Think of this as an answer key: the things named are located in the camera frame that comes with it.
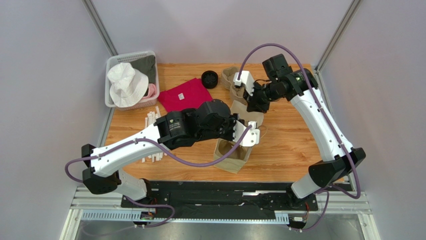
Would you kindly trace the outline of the brown paper bag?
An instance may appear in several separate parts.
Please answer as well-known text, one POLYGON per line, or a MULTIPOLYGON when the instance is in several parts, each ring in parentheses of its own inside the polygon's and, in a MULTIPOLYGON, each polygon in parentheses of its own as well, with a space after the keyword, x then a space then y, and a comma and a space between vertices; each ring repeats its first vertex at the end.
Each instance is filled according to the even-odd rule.
MULTIPOLYGON (((239 114, 239 117, 244 120, 245 125, 247 125, 249 121, 256 121, 258 127, 263 125, 264 114, 261 112, 247 112, 247 106, 239 101, 233 101, 230 111, 232 114, 239 114)), ((232 141, 218 139, 213 153, 213 159, 217 160, 221 158, 224 154, 229 152, 234 145, 235 143, 232 141)), ((229 173, 237 174, 248 162, 252 150, 253 147, 239 145, 230 156, 215 164, 214 167, 229 173)))

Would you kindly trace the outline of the single cardboard cup carrier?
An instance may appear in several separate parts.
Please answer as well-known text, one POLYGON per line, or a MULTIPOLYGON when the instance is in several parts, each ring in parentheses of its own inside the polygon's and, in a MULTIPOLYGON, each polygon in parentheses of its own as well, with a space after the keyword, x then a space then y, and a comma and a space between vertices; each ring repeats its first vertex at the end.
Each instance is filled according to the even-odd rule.
MULTIPOLYGON (((234 142, 220 139, 218 141, 218 146, 217 146, 217 152, 218 152, 217 155, 219 157, 222 157, 223 155, 227 154, 234 146, 235 146, 234 142)), ((248 153, 248 149, 249 149, 248 147, 238 145, 238 147, 227 158, 244 160, 248 153)))

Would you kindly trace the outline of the stack of black cup lids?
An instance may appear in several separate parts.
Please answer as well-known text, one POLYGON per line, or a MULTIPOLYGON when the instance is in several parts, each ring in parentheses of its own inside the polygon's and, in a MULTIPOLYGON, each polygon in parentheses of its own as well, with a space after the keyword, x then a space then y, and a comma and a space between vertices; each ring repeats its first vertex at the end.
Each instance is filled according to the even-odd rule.
POLYGON ((218 85, 219 76, 215 71, 207 70, 201 75, 201 83, 206 89, 213 89, 218 85))

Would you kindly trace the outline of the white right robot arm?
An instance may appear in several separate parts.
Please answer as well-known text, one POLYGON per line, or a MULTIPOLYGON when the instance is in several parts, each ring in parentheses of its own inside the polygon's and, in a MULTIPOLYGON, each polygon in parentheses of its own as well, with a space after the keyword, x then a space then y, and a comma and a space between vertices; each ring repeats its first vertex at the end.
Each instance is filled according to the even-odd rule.
POLYGON ((293 70, 283 54, 265 60, 262 65, 268 77, 265 84, 258 83, 246 70, 234 77, 236 86, 245 87, 247 111, 266 113, 271 102, 286 99, 302 116, 321 157, 309 166, 305 176, 292 184, 292 197, 303 199, 352 173, 366 153, 361 147, 355 148, 339 129, 324 105, 312 73, 306 68, 293 70))

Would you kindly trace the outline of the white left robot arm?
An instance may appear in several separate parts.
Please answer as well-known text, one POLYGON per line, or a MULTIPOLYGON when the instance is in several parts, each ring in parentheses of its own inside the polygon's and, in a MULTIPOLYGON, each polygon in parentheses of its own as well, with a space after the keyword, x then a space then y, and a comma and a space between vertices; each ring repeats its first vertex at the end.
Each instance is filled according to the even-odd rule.
POLYGON ((132 200, 150 195, 144 179, 126 173, 123 167, 147 156, 194 143, 224 139, 240 144, 253 127, 246 127, 239 114, 232 114, 223 101, 214 99, 198 108, 171 111, 142 131, 114 144, 93 148, 82 182, 94 195, 116 192, 132 200))

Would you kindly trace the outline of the cardboard cup carrier stack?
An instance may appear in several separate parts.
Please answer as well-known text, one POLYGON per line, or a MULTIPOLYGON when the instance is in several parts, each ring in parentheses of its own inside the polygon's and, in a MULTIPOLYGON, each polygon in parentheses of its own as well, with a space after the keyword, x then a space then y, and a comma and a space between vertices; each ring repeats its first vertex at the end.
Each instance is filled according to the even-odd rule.
POLYGON ((225 68, 220 74, 220 82, 227 90, 229 90, 230 99, 232 101, 237 101, 243 105, 247 105, 247 101, 244 99, 245 89, 243 87, 235 87, 233 82, 235 74, 238 73, 239 68, 235 66, 225 68))

